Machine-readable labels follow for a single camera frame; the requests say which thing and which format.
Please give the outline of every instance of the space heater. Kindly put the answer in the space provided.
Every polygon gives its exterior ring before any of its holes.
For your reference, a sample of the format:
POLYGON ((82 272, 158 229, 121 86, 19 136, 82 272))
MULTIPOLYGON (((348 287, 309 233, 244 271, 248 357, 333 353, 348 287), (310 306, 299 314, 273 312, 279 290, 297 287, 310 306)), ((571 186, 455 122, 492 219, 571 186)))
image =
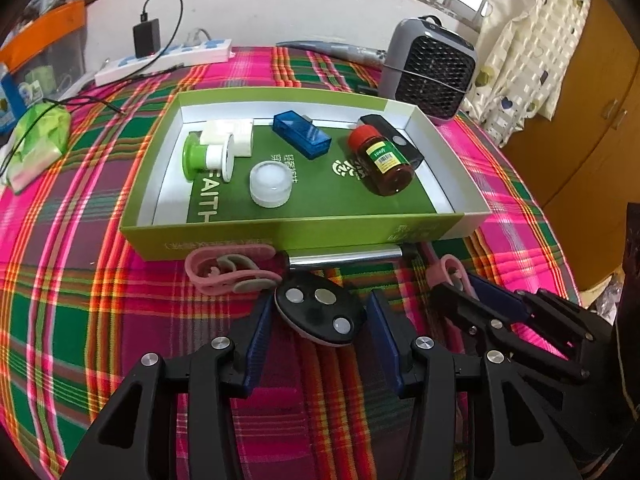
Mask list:
POLYGON ((389 44, 378 95, 416 105, 436 122, 448 121, 471 87, 477 60, 474 46, 443 28, 436 16, 402 20, 389 44))

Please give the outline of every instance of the blue plastic container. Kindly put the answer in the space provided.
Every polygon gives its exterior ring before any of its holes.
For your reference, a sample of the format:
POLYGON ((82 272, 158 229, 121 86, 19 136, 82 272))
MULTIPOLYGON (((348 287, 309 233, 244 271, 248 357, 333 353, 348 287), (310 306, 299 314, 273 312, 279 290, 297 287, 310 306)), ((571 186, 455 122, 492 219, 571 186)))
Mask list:
POLYGON ((329 151, 331 137, 293 110, 273 118, 273 131, 309 160, 329 151))
POLYGON ((0 139, 13 131, 27 107, 4 63, 0 63, 0 139))

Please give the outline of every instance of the patterned curtain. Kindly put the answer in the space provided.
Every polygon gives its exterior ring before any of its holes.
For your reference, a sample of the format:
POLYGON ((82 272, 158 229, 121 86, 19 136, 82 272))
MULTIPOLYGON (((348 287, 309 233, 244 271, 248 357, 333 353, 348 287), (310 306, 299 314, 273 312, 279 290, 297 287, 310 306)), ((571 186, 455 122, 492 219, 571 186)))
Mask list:
POLYGON ((551 120, 591 0, 488 0, 479 71, 463 109, 503 146, 525 119, 551 120))

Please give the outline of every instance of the power adapter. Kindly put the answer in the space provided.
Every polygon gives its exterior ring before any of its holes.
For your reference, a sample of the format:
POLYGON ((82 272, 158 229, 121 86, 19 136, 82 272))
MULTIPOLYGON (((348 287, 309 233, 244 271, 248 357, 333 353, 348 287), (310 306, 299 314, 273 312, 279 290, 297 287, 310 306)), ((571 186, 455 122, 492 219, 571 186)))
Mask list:
POLYGON ((133 27, 133 45, 136 57, 152 56, 160 51, 160 20, 148 20, 146 12, 140 14, 140 23, 133 27))

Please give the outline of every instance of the metal screw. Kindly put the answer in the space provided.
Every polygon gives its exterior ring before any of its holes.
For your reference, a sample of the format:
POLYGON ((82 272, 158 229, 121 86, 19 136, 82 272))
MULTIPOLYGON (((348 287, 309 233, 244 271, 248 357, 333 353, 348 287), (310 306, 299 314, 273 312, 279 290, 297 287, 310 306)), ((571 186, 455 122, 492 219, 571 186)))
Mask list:
POLYGON ((497 365, 504 361, 504 355, 502 355, 502 353, 498 352, 497 350, 489 350, 486 353, 486 358, 497 365))
POLYGON ((423 350, 428 350, 429 348, 433 348, 433 345, 435 345, 435 343, 433 342, 433 339, 423 335, 415 340, 415 345, 418 348, 422 348, 423 350))
POLYGON ((211 341, 211 346, 216 350, 223 350, 231 344, 231 339, 224 337, 223 335, 217 337, 211 341))
POLYGON ((144 365, 144 366, 153 366, 154 364, 156 364, 158 362, 158 354, 154 354, 153 352, 149 352, 148 354, 144 354, 142 356, 142 359, 140 359, 140 362, 144 365))

